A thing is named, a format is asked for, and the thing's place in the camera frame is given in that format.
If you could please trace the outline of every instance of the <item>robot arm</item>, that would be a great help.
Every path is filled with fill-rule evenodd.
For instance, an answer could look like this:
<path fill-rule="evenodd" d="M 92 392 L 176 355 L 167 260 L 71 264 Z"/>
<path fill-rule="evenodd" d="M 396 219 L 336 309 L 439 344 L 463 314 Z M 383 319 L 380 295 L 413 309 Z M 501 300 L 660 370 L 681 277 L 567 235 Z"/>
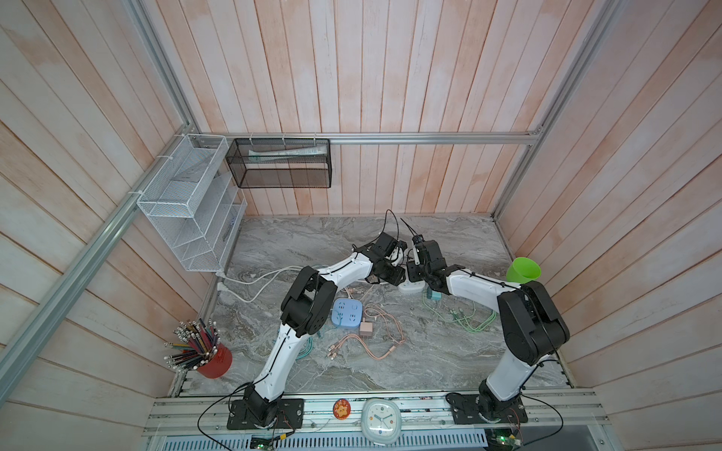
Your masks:
<path fill-rule="evenodd" d="M 412 238 L 414 260 L 407 263 L 409 280 L 424 280 L 431 289 L 465 297 L 499 313 L 508 350 L 492 374 L 479 386 L 477 406 L 487 421 L 498 421 L 516 404 L 521 386 L 536 366 L 549 358 L 570 334 L 544 285 L 504 282 L 447 266 L 438 244 Z"/>
<path fill-rule="evenodd" d="M 277 400 L 291 367 L 308 338 L 326 323 L 336 293 L 369 276 L 399 285 L 406 280 L 399 265 L 405 250 L 405 242 L 381 232 L 375 241 L 355 248 L 353 254 L 334 265 L 319 270 L 306 266 L 299 272 L 281 303 L 282 324 L 271 355 L 243 394 L 254 424 L 267 426 L 276 418 Z"/>

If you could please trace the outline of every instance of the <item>green cup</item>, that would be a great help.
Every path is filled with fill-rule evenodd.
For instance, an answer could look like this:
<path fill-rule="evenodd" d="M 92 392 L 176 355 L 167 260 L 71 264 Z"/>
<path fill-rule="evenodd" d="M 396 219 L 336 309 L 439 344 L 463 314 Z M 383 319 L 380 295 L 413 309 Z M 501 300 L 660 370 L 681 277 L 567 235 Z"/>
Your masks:
<path fill-rule="evenodd" d="M 528 281 L 536 280 L 541 276 L 542 269 L 536 262 L 527 257 L 517 257 L 511 262 L 506 271 L 506 281 L 525 284 Z"/>

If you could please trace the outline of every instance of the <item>plug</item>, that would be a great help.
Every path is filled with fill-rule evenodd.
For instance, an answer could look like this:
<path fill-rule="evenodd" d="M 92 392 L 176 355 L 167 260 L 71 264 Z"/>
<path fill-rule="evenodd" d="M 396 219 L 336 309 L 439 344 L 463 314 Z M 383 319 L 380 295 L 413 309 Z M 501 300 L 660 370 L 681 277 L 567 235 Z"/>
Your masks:
<path fill-rule="evenodd" d="M 359 336 L 361 338 L 371 338 L 373 335 L 373 323 L 368 321 L 361 321 L 359 324 Z"/>

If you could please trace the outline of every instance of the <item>wall-mounted organizer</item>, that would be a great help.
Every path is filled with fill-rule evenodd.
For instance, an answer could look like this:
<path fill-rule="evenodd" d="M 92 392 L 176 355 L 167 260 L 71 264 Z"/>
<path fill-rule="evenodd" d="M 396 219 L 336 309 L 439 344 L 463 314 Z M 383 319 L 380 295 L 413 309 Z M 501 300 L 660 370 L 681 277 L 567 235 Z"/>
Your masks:
<path fill-rule="evenodd" d="M 187 271 L 225 267 L 248 205 L 233 203 L 231 172 L 217 175 L 227 151 L 224 136 L 184 136 L 138 200 Z"/>
<path fill-rule="evenodd" d="M 226 161 L 239 188 L 330 188 L 328 139 L 242 139 Z"/>

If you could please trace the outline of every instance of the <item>gray marble surface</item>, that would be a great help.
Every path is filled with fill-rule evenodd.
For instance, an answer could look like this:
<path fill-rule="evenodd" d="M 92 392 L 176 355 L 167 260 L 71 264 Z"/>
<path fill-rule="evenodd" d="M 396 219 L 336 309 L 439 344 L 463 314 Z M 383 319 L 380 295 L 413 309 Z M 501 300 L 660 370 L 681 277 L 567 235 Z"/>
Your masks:
<path fill-rule="evenodd" d="M 459 264 L 487 276 L 503 279 L 510 261 L 490 219 L 468 216 L 405 216 L 426 240 L 436 240 L 448 264 Z M 252 218 L 241 224 L 238 243 L 228 275 L 246 281 L 285 266 L 328 265 L 346 258 L 351 244 L 362 245 L 378 236 L 383 217 L 284 217 Z M 401 223 L 400 238 L 411 241 Z M 396 234 L 396 223 L 389 218 L 386 231 Z M 280 303 L 296 276 L 284 272 L 251 304 L 228 293 L 221 293 L 214 320 L 222 341 L 233 352 L 229 371 L 215 380 L 191 372 L 186 394 L 223 394 L 252 380 L 271 352 L 279 327 Z M 246 299 L 256 294 L 264 282 L 243 286 L 227 285 Z M 371 285 L 357 282 L 361 291 Z M 298 360 L 288 378 L 290 392 L 348 392 L 366 390 L 474 390 L 496 367 L 505 344 L 497 318 L 486 330 L 468 333 L 455 323 L 444 323 L 422 302 L 421 294 L 400 294 L 391 285 L 374 286 L 364 298 L 401 322 L 406 343 L 389 357 L 371 359 L 360 343 L 348 340 L 334 360 L 326 357 L 329 346 L 349 329 L 335 328 L 331 319 L 313 337 L 310 355 Z M 443 318 L 451 319 L 449 309 L 469 314 L 474 309 L 467 299 L 443 295 L 432 303 Z M 477 307 L 473 324 L 488 318 L 491 310 Z M 374 324 L 374 335 L 367 340 L 377 356 L 391 346 L 383 321 Z M 539 368 L 527 386 L 564 386 L 566 379 L 555 363 Z"/>

